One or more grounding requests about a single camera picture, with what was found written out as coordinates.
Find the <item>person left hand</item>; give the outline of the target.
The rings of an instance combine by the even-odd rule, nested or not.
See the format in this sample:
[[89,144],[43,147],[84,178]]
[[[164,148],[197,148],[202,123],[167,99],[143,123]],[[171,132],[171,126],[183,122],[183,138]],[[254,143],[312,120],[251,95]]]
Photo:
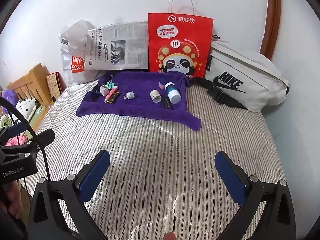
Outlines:
[[5,213],[10,213],[16,219],[20,219],[23,212],[23,205],[21,201],[21,192],[17,181],[10,182],[3,186],[6,199],[9,201],[9,206],[6,206],[1,201],[1,209]]

